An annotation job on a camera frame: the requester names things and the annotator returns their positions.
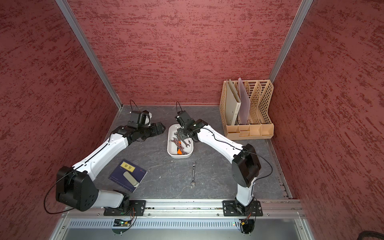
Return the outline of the long silver combination wrench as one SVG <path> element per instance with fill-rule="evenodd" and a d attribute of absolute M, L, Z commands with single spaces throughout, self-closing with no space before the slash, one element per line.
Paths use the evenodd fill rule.
<path fill-rule="evenodd" d="M 193 163 L 193 171 L 192 171 L 192 181 L 191 181 L 191 187 L 194 188 L 196 186 L 195 182 L 195 171 L 196 171 L 196 162 Z"/>

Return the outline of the white plastic storage box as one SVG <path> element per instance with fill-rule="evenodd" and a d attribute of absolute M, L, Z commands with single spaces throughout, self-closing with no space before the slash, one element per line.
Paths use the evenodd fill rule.
<path fill-rule="evenodd" d="M 168 130 L 167 152 L 173 159 L 189 158 L 194 151 L 194 144 L 191 138 L 181 139 L 178 129 L 179 124 L 174 124 Z"/>

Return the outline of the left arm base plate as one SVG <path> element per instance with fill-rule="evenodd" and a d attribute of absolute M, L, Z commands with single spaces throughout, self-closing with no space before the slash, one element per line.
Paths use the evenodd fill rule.
<path fill-rule="evenodd" d="M 146 208 L 145 200 L 127 200 L 124 201 L 118 208 L 105 208 L 104 216 L 107 217 L 133 217 L 143 216 Z"/>

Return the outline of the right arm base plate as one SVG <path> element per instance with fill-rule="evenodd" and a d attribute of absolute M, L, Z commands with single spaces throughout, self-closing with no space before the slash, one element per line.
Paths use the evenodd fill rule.
<path fill-rule="evenodd" d="M 252 200 L 249 205 L 243 206 L 236 200 L 222 201 L 225 217 L 262 217 L 263 210 L 260 201 Z"/>

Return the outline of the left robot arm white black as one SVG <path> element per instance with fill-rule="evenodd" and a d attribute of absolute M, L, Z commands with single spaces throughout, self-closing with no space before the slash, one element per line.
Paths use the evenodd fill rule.
<path fill-rule="evenodd" d="M 62 167 L 57 173 L 56 201 L 85 212 L 91 208 L 120 209 L 126 212 L 129 197 L 119 191 L 96 188 L 94 180 L 102 169 L 122 150 L 138 140 L 161 135 L 166 127 L 161 123 L 136 128 L 120 126 L 90 155 L 72 167 Z"/>

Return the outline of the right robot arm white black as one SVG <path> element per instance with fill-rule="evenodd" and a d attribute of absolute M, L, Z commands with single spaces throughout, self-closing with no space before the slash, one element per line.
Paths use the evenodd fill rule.
<path fill-rule="evenodd" d="M 238 185 L 235 201 L 241 207 L 250 205 L 254 199 L 254 183 L 262 168 L 255 148 L 226 138 L 203 120 L 182 120 L 180 116 L 176 120 L 183 135 L 210 146 L 231 163 L 231 173 Z"/>

